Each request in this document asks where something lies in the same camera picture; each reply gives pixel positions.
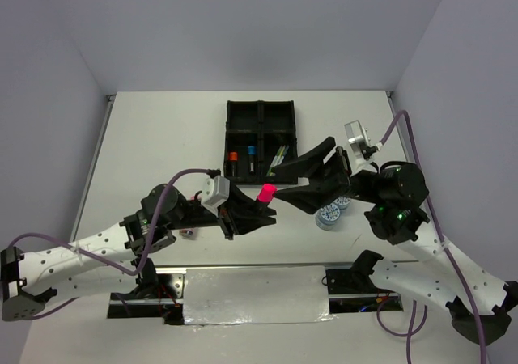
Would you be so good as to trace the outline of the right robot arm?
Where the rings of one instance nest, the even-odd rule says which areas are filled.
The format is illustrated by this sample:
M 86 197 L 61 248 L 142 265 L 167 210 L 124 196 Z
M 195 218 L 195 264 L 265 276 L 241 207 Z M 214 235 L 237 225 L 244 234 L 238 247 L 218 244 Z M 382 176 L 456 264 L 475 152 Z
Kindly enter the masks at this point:
M 350 268 L 353 286 L 408 296 L 446 311 L 453 328 L 464 338 L 488 346 L 505 335 L 510 311 L 517 306 L 517 284 L 491 275 L 445 236 L 431 229 L 422 209 L 429 196 L 420 168 L 391 161 L 374 171 L 367 166 L 382 148 L 364 140 L 349 140 L 350 149 L 326 138 L 308 153 L 274 167 L 277 176 L 308 179 L 274 195 L 307 214 L 339 197 L 372 204 L 365 212 L 373 235 L 411 255 L 425 270 L 420 275 L 388 257 L 365 250 Z

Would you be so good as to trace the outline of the pink bottle of pens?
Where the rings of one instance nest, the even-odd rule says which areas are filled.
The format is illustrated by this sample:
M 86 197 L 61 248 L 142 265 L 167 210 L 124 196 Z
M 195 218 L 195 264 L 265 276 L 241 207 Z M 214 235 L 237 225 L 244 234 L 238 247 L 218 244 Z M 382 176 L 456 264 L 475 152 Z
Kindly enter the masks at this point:
M 184 239 L 194 240 L 197 237 L 197 231 L 193 228 L 182 229 L 179 233 Z

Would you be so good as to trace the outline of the blue slim pen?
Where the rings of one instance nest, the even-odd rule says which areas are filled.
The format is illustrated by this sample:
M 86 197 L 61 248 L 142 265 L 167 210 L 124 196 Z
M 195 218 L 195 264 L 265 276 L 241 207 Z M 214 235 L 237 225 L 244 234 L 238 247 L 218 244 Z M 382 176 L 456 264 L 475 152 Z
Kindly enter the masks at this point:
M 280 157 L 279 157 L 279 161 L 278 161 L 278 164 L 282 164 L 283 160 L 286 158 L 286 155 L 287 155 L 287 152 L 289 151 L 289 148 L 290 146 L 284 146 L 284 150 L 283 152 L 281 153 Z

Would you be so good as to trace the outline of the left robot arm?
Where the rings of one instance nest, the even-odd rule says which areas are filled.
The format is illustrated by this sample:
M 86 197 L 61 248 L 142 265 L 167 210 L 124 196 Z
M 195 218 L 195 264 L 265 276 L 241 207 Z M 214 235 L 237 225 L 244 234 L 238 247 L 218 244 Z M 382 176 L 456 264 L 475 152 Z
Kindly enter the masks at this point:
M 194 198 L 160 184 L 136 213 L 94 235 L 66 243 L 40 235 L 51 248 L 25 252 L 20 235 L 1 252 L 2 320 L 36 320 L 70 301 L 101 292 L 133 291 L 153 296 L 159 279 L 150 255 L 176 242 L 174 231 L 218 227 L 226 239 L 276 223 L 269 207 L 277 189 L 262 187 L 256 198 L 227 179 L 205 182 Z

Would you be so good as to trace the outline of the orange tip black highlighter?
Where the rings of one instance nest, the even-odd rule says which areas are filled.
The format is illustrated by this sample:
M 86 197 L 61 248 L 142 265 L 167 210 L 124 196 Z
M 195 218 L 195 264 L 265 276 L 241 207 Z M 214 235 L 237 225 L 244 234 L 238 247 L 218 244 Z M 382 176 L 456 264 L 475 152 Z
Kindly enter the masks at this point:
M 229 171 L 231 177 L 237 177 L 238 176 L 238 162 L 231 160 L 229 162 Z

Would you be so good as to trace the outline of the pink tip black highlighter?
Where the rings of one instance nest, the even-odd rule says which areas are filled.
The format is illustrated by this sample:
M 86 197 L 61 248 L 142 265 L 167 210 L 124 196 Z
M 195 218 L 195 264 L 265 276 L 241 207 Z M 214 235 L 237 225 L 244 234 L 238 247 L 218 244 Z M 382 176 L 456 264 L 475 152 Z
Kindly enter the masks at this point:
M 269 202 L 256 201 L 256 211 L 259 214 L 265 214 L 268 210 Z

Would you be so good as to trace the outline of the green slim pen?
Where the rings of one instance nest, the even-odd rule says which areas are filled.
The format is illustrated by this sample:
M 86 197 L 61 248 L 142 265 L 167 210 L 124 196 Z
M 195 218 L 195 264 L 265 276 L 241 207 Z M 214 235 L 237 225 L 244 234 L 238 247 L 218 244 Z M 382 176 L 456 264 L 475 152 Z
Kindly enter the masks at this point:
M 285 151 L 289 148 L 289 146 L 282 146 L 278 152 L 278 154 L 276 155 L 276 162 L 275 162 L 275 165 L 278 166 L 281 162 L 282 162 L 282 158 L 285 154 Z

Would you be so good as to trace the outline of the pink highlighter cap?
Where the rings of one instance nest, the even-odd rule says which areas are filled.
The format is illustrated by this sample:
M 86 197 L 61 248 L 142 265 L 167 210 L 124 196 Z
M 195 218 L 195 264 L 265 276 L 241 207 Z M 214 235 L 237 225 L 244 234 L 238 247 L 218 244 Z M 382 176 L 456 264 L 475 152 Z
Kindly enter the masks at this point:
M 269 204 L 274 199 L 274 194 L 278 191 L 277 187 L 272 184 L 264 184 L 261 191 L 257 195 L 260 203 Z

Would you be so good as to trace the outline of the blue tip black highlighter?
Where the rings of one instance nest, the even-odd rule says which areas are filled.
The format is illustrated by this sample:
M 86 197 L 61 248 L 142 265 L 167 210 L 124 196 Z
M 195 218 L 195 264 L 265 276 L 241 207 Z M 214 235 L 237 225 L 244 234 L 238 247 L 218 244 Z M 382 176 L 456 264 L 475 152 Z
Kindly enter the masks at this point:
M 248 155 L 248 173 L 254 175 L 256 173 L 256 160 L 254 154 Z

